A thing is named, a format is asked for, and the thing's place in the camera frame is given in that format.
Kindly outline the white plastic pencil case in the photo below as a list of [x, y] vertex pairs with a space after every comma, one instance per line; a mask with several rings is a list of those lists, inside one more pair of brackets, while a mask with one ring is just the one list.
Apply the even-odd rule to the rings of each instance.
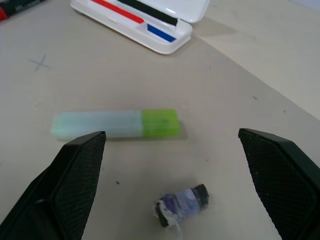
[[70, 0], [70, 6], [106, 27], [169, 55], [190, 39], [211, 0]]

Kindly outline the worn purple eraser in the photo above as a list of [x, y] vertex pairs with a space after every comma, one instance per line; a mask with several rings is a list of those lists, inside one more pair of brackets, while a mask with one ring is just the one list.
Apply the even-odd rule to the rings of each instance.
[[163, 228], [179, 226], [183, 220], [203, 211], [209, 205], [209, 197], [204, 184], [167, 193], [153, 202], [154, 216]]

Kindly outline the green translucent highlighter pen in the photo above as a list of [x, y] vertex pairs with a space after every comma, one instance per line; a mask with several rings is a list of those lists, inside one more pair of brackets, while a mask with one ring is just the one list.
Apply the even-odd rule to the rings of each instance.
[[175, 109], [62, 112], [52, 122], [51, 134], [69, 141], [104, 131], [108, 138], [163, 138], [180, 134]]

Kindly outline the red and black marker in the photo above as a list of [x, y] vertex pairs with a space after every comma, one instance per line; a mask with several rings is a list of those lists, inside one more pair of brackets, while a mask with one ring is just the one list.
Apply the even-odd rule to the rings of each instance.
[[47, 0], [3, 0], [0, 1], [0, 22], [18, 13], [37, 6]]

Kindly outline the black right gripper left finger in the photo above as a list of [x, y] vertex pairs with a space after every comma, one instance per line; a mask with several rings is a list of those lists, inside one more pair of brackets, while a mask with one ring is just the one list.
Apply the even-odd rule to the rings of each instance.
[[82, 240], [106, 139], [97, 131], [66, 143], [0, 224], [0, 240]]

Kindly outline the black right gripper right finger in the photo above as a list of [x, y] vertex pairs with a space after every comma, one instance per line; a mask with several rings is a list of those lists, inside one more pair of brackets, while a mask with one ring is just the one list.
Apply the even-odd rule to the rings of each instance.
[[282, 240], [320, 240], [320, 168], [292, 141], [238, 132], [255, 191]]

